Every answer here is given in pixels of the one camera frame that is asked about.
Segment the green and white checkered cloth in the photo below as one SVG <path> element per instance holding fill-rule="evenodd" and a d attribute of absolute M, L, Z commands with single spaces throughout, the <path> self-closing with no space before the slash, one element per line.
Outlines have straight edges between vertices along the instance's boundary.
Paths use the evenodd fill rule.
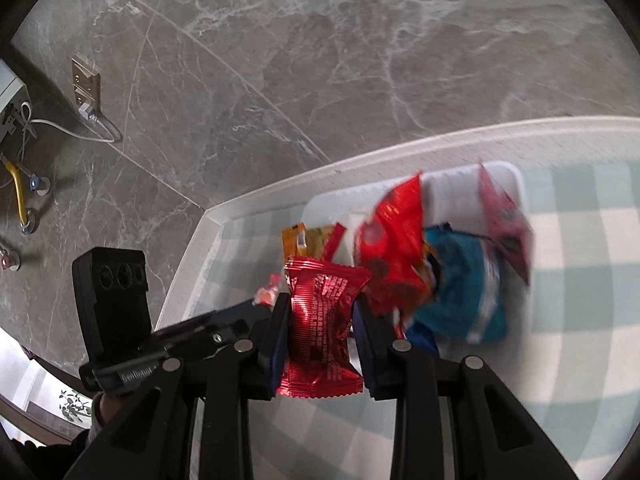
<path fill-rule="evenodd" d="M 582 480 L 601 479 L 640 420 L 640 162 L 522 170 L 536 232 L 530 297 L 481 355 Z M 190 315 L 252 297 L 282 268 L 303 206 L 227 223 Z M 388 479 L 395 402 L 364 393 L 252 402 L 255 477 Z"/>

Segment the white plug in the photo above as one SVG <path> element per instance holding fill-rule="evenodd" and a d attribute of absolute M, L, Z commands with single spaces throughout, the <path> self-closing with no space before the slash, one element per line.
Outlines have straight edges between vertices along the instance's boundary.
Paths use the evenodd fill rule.
<path fill-rule="evenodd" d="M 95 109 L 91 105 L 91 103 L 82 103 L 82 106 L 78 108 L 78 111 L 80 112 L 80 115 L 82 115 L 82 117 L 87 121 L 95 122 L 98 118 L 98 115 L 95 113 Z"/>

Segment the gold outlet plate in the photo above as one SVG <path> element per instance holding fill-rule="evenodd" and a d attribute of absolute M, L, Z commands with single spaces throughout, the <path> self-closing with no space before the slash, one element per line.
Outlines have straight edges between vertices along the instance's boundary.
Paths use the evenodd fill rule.
<path fill-rule="evenodd" d="M 76 103 L 81 106 L 91 103 L 96 111 L 100 110 L 100 73 L 89 67 L 85 62 L 73 56 L 71 58 L 71 73 L 74 83 Z"/>

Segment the yellow pipe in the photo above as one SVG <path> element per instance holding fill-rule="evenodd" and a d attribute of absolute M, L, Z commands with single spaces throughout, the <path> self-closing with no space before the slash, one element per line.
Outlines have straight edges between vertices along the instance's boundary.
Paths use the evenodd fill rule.
<path fill-rule="evenodd" d="M 20 224 L 24 227 L 29 223 L 27 218 L 27 208 L 24 206 L 24 195 L 22 194 L 22 184 L 20 182 L 20 171 L 14 166 L 14 164 L 6 158 L 4 155 L 0 157 L 4 162 L 6 170 L 11 173 L 11 177 L 15 184 L 15 197 L 18 201 L 18 216 L 20 217 Z"/>

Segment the green plant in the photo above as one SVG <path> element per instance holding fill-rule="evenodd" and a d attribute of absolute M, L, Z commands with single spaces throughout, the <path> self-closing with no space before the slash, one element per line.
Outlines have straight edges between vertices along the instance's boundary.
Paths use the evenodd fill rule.
<path fill-rule="evenodd" d="M 60 391 L 59 399 L 65 399 L 63 404 L 60 404 L 60 410 L 66 420 L 72 423 L 82 422 L 82 416 L 91 417 L 91 402 L 88 400 L 82 400 L 80 394 L 75 390 L 67 392 L 65 390 Z"/>

